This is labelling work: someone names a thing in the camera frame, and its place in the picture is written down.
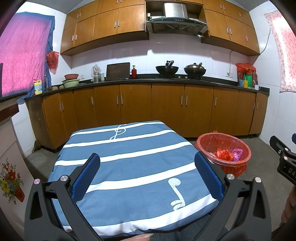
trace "red basket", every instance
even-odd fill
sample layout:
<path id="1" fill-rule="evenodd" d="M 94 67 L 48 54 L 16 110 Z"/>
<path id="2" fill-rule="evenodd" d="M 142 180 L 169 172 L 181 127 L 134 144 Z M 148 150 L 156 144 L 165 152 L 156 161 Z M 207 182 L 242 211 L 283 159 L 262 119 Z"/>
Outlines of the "red basket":
<path id="1" fill-rule="evenodd" d="M 251 150 L 246 143 L 236 137 L 219 132 L 201 135 L 195 143 L 195 148 L 203 152 L 212 162 L 218 164 L 226 174 L 232 173 L 235 177 L 239 177 L 245 172 L 247 163 L 251 158 Z M 230 152 L 238 148 L 242 149 L 243 153 L 238 161 L 225 161 L 209 153 L 214 153 L 217 151 L 217 148 L 222 150 L 227 149 Z"/>

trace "red bottle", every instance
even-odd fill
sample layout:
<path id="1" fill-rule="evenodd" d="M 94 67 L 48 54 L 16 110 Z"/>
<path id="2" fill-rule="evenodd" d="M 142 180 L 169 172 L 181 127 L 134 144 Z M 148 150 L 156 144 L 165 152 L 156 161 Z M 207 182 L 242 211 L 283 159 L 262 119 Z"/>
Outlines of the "red bottle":
<path id="1" fill-rule="evenodd" d="M 136 79 L 137 78 L 137 70 L 135 69 L 135 65 L 133 65 L 133 69 L 131 70 L 131 78 Z"/>

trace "plastic bowl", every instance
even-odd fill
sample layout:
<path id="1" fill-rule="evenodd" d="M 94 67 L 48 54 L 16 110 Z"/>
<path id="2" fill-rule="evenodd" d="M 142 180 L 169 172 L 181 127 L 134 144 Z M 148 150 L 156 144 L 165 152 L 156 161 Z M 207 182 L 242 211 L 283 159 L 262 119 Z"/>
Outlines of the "plastic bowl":
<path id="1" fill-rule="evenodd" d="M 236 137 L 219 132 L 201 135 L 195 143 L 195 148 L 203 152 L 209 160 L 218 164 L 226 174 L 232 173 L 235 177 L 239 177 L 245 172 L 247 163 L 251 158 L 251 150 L 246 143 Z M 243 153 L 238 161 L 225 161 L 209 153 L 214 153 L 217 151 L 217 148 L 221 148 L 222 150 L 227 149 L 230 152 L 238 148 L 242 149 Z"/>
<path id="2" fill-rule="evenodd" d="M 63 82 L 65 88 L 75 87 L 79 84 L 79 80 L 67 80 Z"/>
<path id="3" fill-rule="evenodd" d="M 66 74 L 65 79 L 66 80 L 76 80 L 78 78 L 79 74 Z"/>

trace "white stripe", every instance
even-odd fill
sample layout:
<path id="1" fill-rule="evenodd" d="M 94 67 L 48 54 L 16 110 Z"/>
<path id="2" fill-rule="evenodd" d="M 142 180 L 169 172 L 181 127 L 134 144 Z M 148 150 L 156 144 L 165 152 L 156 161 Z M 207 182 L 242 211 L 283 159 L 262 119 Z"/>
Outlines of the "white stripe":
<path id="1" fill-rule="evenodd" d="M 153 124 L 164 124 L 163 122 L 145 122 L 145 123 L 137 123 L 133 124 L 130 126 L 121 126 L 121 127 L 115 127 L 115 128 L 109 128 L 109 129 L 101 129 L 101 130 L 94 130 L 94 131 L 82 131 L 82 132 L 76 132 L 71 135 L 81 135 L 81 134 L 91 134 L 91 133 L 99 133 L 99 132 L 106 132 L 106 131 L 115 131 L 115 130 L 120 130 L 120 129 L 127 129 L 127 128 L 132 128 L 132 127 L 137 127 L 137 126 L 142 126 L 142 125 L 153 125 Z"/>
<path id="2" fill-rule="evenodd" d="M 134 232 L 137 229 L 148 230 L 148 229 L 159 229 L 182 220 L 190 215 L 198 212 L 207 205 L 213 203 L 216 199 L 212 198 L 211 194 L 199 199 L 198 201 L 191 203 L 185 207 L 182 207 L 176 211 L 166 213 L 159 217 L 142 219 L 136 221 L 130 221 L 125 223 L 119 223 L 108 226 L 95 226 L 93 229 L 101 236 L 113 236 L 121 233 Z M 65 231 L 72 231 L 70 226 L 63 226 Z"/>
<path id="3" fill-rule="evenodd" d="M 194 162 L 192 162 L 182 167 L 178 167 L 175 169 L 167 170 L 165 172 L 160 172 L 160 173 L 156 173 L 156 174 L 145 176 L 145 177 L 139 177 L 139 178 L 121 180 L 121 181 L 105 181 L 99 184 L 90 185 L 86 192 L 88 193 L 95 190 L 111 190 L 111 189 L 137 187 L 137 186 L 141 186 L 149 183 L 158 182 L 173 176 L 177 176 L 185 172 L 189 172 L 194 169 L 196 169 L 196 167 Z"/>
<path id="4" fill-rule="evenodd" d="M 100 159 L 101 159 L 101 162 L 114 161 L 114 160 L 118 160 L 118 159 L 132 158 L 132 157 L 137 157 L 137 156 L 145 156 L 145 155 L 155 154 L 158 152 L 174 150 L 174 149 L 178 149 L 180 147 L 188 146 L 188 145 L 192 145 L 192 144 L 188 141 L 185 141 L 185 142 L 180 142 L 180 143 L 170 145 L 170 146 L 164 146 L 164 147 L 159 147 L 159 148 L 155 148 L 155 149 L 136 151 L 136 152 L 125 153 L 125 154 L 117 154 L 114 156 L 106 156 L 106 157 L 101 157 Z M 74 160 L 74 161 L 57 161 L 55 163 L 55 166 L 58 166 L 58 165 L 61 165 L 61 166 L 83 165 L 86 161 L 87 161 L 87 159 Z"/>
<path id="5" fill-rule="evenodd" d="M 144 134 L 144 135 L 131 136 L 131 137 L 123 137 L 123 138 L 117 138 L 117 139 L 111 139 L 111 140 L 72 143 L 72 144 L 64 145 L 64 148 L 77 147 L 77 146 L 91 146 L 91 145 L 112 143 L 112 142 L 118 142 L 118 141 L 135 140 L 135 139 L 146 138 L 146 137 L 155 137 L 155 136 L 163 135 L 163 134 L 166 134 L 166 133 L 169 133 L 169 132 L 174 132 L 174 131 L 173 130 L 163 130 L 163 131 L 159 131 L 159 132 L 155 132 L 155 133 L 151 133 L 151 134 Z"/>

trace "blue gripper pad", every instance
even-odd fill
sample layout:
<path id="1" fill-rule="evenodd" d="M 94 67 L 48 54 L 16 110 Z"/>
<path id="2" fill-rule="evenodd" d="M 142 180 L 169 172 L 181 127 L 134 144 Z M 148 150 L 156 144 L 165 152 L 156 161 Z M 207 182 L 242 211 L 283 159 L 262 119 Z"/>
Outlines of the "blue gripper pad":
<path id="1" fill-rule="evenodd" d="M 89 185 L 94 179 L 94 176 L 98 172 L 100 168 L 99 155 L 93 153 L 84 165 L 86 165 L 85 168 L 72 185 L 71 198 L 74 202 L 83 199 Z"/>
<path id="2" fill-rule="evenodd" d="M 292 142 L 294 142 L 294 144 L 296 144 L 296 133 L 294 133 L 294 134 L 292 135 Z"/>
<path id="3" fill-rule="evenodd" d="M 200 152 L 195 154 L 194 163 L 212 197 L 221 202 L 224 197 L 222 183 Z"/>

